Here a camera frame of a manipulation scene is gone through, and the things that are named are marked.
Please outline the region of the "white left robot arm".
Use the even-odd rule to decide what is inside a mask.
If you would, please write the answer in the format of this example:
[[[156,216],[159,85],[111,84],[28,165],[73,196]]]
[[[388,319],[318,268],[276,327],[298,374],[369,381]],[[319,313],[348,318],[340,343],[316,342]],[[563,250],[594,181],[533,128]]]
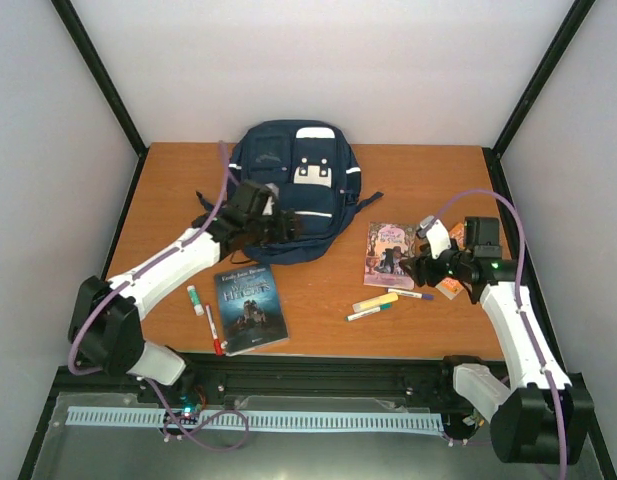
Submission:
[[[293,241],[300,220],[268,186],[245,181],[231,198],[197,217],[182,235],[142,264],[79,287],[68,339],[74,375],[104,372],[153,380],[174,402],[189,400],[196,378],[173,349],[144,338],[141,323],[173,290],[245,247]]]

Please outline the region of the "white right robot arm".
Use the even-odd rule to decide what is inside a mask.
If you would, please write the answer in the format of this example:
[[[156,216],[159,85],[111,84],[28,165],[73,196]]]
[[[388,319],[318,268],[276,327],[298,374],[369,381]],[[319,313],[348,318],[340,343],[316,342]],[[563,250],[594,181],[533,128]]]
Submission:
[[[417,235],[424,244],[401,261],[402,270],[418,286],[460,282],[486,313],[504,354],[506,382],[479,361],[464,359],[452,371],[454,392],[489,423],[496,456],[505,463],[575,464],[594,404],[552,354],[529,290],[517,279],[517,262],[503,257],[498,219],[466,218],[462,244],[432,216]]]

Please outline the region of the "navy blue student backpack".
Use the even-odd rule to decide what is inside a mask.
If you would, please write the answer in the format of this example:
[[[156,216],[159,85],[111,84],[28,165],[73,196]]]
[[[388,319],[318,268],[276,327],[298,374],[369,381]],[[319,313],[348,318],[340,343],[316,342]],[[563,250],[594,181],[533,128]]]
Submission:
[[[360,198],[361,168],[343,132],[317,120],[271,120],[250,128],[233,149],[228,169],[275,192],[299,219],[298,238],[249,246],[251,260],[293,265],[322,257],[355,215],[383,196]]]

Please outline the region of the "pink Taming Shrew book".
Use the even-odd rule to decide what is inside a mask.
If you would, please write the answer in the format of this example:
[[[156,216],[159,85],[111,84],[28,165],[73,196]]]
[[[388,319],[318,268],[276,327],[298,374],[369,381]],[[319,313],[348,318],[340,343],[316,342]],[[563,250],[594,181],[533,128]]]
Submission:
[[[412,257],[416,228],[411,224],[371,222],[367,235],[364,284],[413,290],[414,280],[400,262]]]

